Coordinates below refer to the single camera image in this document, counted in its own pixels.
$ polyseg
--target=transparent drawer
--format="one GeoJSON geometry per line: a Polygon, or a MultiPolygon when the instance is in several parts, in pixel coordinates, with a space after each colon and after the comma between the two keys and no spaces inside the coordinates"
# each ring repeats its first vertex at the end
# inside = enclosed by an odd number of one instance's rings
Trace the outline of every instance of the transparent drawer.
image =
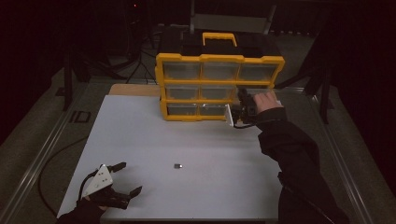
{"type": "Polygon", "coordinates": [[[233,98],[232,85],[202,85],[201,98],[206,100],[228,100],[233,98]]]}
{"type": "Polygon", "coordinates": [[[200,63],[164,62],[163,75],[170,79],[198,79],[200,63]]]}
{"type": "Polygon", "coordinates": [[[199,106],[199,113],[202,116],[224,116],[225,104],[224,105],[202,104],[199,106]]]}
{"type": "Polygon", "coordinates": [[[198,85],[165,85],[166,98],[175,100],[198,99],[198,85]]]}
{"type": "Polygon", "coordinates": [[[167,104],[168,115],[196,115],[197,104],[167,104]]]}
{"type": "Polygon", "coordinates": [[[244,63],[241,65],[238,79],[265,81],[270,80],[277,68],[273,63],[244,63]]]}
{"type": "Polygon", "coordinates": [[[202,79],[235,79],[239,63],[203,63],[202,79]]]}

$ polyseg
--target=yellow and black toolbox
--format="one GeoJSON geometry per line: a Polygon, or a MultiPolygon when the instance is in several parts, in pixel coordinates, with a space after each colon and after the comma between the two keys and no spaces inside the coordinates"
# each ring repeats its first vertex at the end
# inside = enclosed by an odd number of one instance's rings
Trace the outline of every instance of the yellow and black toolbox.
{"type": "Polygon", "coordinates": [[[225,119],[238,88],[273,88],[284,63],[265,35],[166,29],[155,67],[163,118],[225,119]]]}

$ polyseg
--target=storage organizer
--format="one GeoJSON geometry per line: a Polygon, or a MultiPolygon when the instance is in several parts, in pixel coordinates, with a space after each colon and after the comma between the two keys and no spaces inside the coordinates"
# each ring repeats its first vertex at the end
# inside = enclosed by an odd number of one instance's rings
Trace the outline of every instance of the storage organizer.
{"type": "Polygon", "coordinates": [[[285,61],[265,35],[163,32],[155,75],[166,120],[225,119],[238,88],[273,88],[285,61]]]}

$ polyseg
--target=dark background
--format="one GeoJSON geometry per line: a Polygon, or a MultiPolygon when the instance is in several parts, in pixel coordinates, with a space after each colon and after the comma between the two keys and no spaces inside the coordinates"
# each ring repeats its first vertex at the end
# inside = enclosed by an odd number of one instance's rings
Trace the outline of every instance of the dark background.
{"type": "MultiPolygon", "coordinates": [[[[142,6],[141,1],[128,2],[142,6]]],[[[149,23],[144,23],[147,26],[190,22],[189,1],[145,2],[150,12],[149,23]]],[[[396,192],[393,173],[396,168],[393,105],[396,7],[390,1],[196,2],[197,12],[254,17],[265,17],[269,6],[278,2],[271,28],[274,34],[290,31],[316,36],[321,30],[302,72],[323,62],[333,65],[332,84],[338,88],[378,168],[393,193],[396,192]]],[[[103,24],[94,19],[90,4],[89,0],[1,3],[0,144],[50,86],[51,77],[63,67],[66,43],[78,44],[96,60],[106,57],[104,46],[108,42],[100,38],[99,32],[103,24]]],[[[145,12],[139,8],[130,16],[145,17],[145,12]]]]}

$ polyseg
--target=floor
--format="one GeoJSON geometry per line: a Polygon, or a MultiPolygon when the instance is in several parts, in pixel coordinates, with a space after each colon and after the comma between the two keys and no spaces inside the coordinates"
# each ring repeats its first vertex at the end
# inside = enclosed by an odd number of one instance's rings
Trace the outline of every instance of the floor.
{"type": "MultiPolygon", "coordinates": [[[[271,35],[271,38],[286,60],[285,68],[276,81],[280,83],[296,75],[314,39],[300,35],[271,35]]],[[[150,74],[154,75],[155,61],[150,55],[155,54],[155,50],[147,44],[143,51],[142,62],[145,66],[138,67],[130,83],[154,84],[150,74]]],[[[135,67],[136,63],[119,74],[128,77],[135,67]]],[[[103,98],[112,84],[121,82],[104,76],[93,77],[89,83],[74,80],[74,103],[63,112],[64,98],[56,96],[63,86],[63,70],[53,77],[52,86],[0,146],[1,223],[55,222],[55,217],[40,199],[40,192],[56,214],[103,98]],[[82,116],[91,116],[86,122],[75,117],[71,119],[74,111],[80,111],[82,116]]],[[[301,93],[305,82],[306,79],[296,82],[290,89],[293,91],[284,90],[279,94],[288,104],[301,102],[315,107],[315,97],[312,100],[301,93]]],[[[351,223],[393,223],[396,220],[396,200],[377,170],[335,87],[331,87],[330,100],[329,125],[320,123],[318,116],[306,118],[304,111],[290,116],[323,145],[322,173],[329,181],[336,201],[350,216],[351,223]]]]}

